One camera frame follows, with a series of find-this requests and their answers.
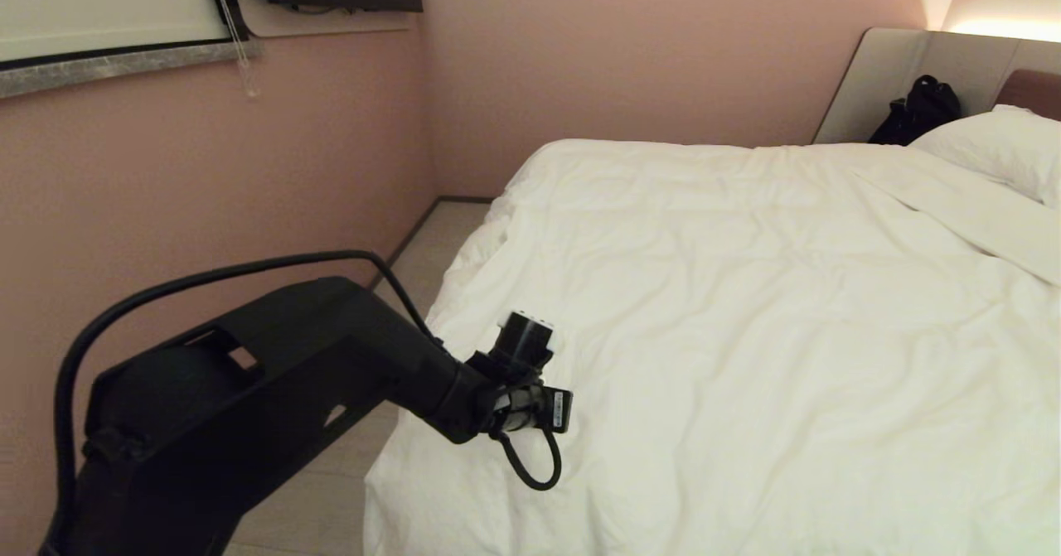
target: pillow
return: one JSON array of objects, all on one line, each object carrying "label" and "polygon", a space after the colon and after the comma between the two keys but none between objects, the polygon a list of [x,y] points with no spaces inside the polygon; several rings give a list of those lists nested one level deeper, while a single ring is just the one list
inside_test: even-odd
[{"label": "pillow", "polygon": [[1057,210],[1061,122],[999,105],[924,134],[910,147],[1002,181]]}]

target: black robotic arm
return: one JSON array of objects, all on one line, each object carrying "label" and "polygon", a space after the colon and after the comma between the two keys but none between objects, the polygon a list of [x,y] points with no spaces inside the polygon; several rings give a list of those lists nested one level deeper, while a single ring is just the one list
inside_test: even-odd
[{"label": "black robotic arm", "polygon": [[[249,272],[346,258],[381,267],[419,330],[345,278],[281,288],[99,376],[85,465],[75,484],[68,477],[71,371],[103,328],[137,307],[129,303]],[[567,430],[572,398],[541,383],[551,334],[512,314],[488,354],[462,363],[430,335],[383,261],[360,251],[233,266],[133,296],[86,329],[60,370],[59,503],[41,556],[221,555],[246,511],[384,400],[455,444],[489,434],[527,485],[549,489],[560,476],[553,433]],[[525,427],[541,429],[550,444],[554,472],[546,482],[527,474],[505,435]]]}]

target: bed frame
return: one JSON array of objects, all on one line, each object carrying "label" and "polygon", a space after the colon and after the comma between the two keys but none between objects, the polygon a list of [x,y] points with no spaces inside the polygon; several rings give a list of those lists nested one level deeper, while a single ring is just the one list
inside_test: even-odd
[{"label": "bed frame", "polygon": [[1006,77],[995,103],[1061,121],[1061,74],[1019,69]]}]

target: bed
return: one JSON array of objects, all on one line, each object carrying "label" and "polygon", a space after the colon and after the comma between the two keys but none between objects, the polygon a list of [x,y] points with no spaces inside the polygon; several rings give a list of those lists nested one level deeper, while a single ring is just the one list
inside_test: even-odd
[{"label": "bed", "polygon": [[560,484],[402,413],[365,554],[1058,554],[1058,212],[1002,178],[898,145],[545,145],[428,322],[455,355],[508,311],[553,323]]}]

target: black backpack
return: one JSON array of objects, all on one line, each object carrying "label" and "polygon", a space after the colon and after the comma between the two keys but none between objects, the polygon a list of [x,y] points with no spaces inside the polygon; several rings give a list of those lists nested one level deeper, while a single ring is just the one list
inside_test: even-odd
[{"label": "black backpack", "polygon": [[926,132],[961,117],[961,103],[950,85],[936,77],[922,75],[914,83],[909,95],[891,100],[891,114],[877,127],[871,144],[906,145]]}]

